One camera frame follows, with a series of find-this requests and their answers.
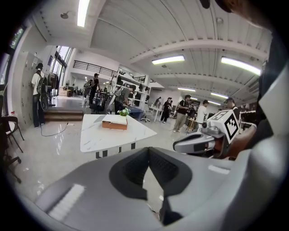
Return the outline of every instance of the ceiling light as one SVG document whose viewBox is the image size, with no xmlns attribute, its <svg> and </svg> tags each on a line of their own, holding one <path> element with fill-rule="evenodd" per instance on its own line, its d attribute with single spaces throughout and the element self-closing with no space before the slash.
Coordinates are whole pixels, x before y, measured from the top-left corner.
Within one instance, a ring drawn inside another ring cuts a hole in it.
<svg viewBox="0 0 289 231">
<path fill-rule="evenodd" d="M 242 68 L 244 70 L 251 71 L 252 73 L 254 73 L 256 75 L 259 75 L 259 76 L 261 75 L 261 70 L 260 69 L 258 69 L 256 67 L 253 67 L 253 66 L 251 66 L 251 65 L 249 65 L 247 63 L 238 61 L 238 60 L 222 57 L 221 63 L 229 64 L 229 65 L 232 65 L 232 66 L 235 66 L 235 67 Z"/>
<path fill-rule="evenodd" d="M 215 102 L 212 102 L 212 101 L 208 101 L 209 103 L 213 103 L 213 104 L 217 104 L 217 105 L 221 105 L 219 103 L 215 103 Z"/>
<path fill-rule="evenodd" d="M 78 13 L 77 13 L 77 25 L 84 27 L 87 8 L 89 6 L 89 0 L 79 0 Z"/>
<path fill-rule="evenodd" d="M 185 60 L 185 57 L 183 55 L 179 55 L 179 56 L 164 58 L 160 60 L 153 60 L 152 63 L 156 65 L 156 64 L 161 64 L 161 63 L 169 63 L 169 62 L 184 61 L 184 60 Z"/>
<path fill-rule="evenodd" d="M 188 88 L 178 88 L 179 90 L 183 90 L 183 91 L 190 91 L 190 92 L 195 92 L 194 89 L 188 89 Z"/>
<path fill-rule="evenodd" d="M 219 95 L 219 94 L 216 94 L 216 93 L 211 93 L 211 95 L 228 99 L 228 96 L 222 96 L 222 95 Z"/>
</svg>

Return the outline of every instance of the potted plant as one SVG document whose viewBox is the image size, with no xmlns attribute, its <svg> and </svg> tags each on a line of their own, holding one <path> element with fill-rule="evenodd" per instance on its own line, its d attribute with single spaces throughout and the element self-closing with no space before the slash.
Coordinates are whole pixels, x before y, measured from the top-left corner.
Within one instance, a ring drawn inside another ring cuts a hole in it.
<svg viewBox="0 0 289 231">
<path fill-rule="evenodd" d="M 121 116 L 127 116 L 127 115 L 130 114 L 130 109 L 125 108 L 125 109 L 123 109 L 122 111 L 117 111 L 117 113 L 118 113 L 119 115 L 121 115 Z"/>
</svg>

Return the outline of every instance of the floor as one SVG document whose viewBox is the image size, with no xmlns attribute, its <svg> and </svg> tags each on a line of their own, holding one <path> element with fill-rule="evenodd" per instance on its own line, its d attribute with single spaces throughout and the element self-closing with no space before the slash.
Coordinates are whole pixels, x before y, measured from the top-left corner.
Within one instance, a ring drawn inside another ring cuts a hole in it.
<svg viewBox="0 0 289 231">
<path fill-rule="evenodd" d="M 59 98 L 55 99 L 57 106 L 73 105 L 81 108 L 82 98 Z M 172 144 L 186 136 L 185 128 L 181 132 L 173 133 L 174 119 L 169 118 L 166 124 L 153 120 L 145 123 L 148 128 L 157 132 L 156 136 L 138 141 L 136 148 L 160 147 L 173 150 Z M 95 160 L 95 152 L 82 153 L 80 151 L 80 134 L 82 122 L 48 122 L 35 129 L 30 127 L 23 133 L 25 141 L 17 138 L 24 153 L 13 145 L 12 152 L 21 158 L 22 163 L 16 164 L 15 173 L 22 180 L 21 184 L 15 182 L 15 188 L 19 193 L 24 194 L 32 201 L 51 183 L 65 176 L 83 163 Z M 122 146 L 122 151 L 130 150 L 130 145 Z M 118 147 L 108 150 L 108 155 L 118 153 Z M 162 205 L 163 192 L 150 170 L 144 178 L 144 188 L 148 191 L 148 204 L 158 211 Z"/>
</svg>

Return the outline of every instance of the marble tabletop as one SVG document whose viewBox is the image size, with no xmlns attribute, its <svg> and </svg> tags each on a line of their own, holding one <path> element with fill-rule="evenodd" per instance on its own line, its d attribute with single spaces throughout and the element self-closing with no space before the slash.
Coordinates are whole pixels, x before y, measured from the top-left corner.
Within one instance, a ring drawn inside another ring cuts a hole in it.
<svg viewBox="0 0 289 231">
<path fill-rule="evenodd" d="M 157 134 L 129 115 L 126 117 L 127 130 L 103 128 L 102 119 L 104 117 L 105 115 L 84 115 L 80 137 L 81 152 L 99 152 L 113 147 L 121 147 L 124 144 L 135 143 Z"/>
</svg>

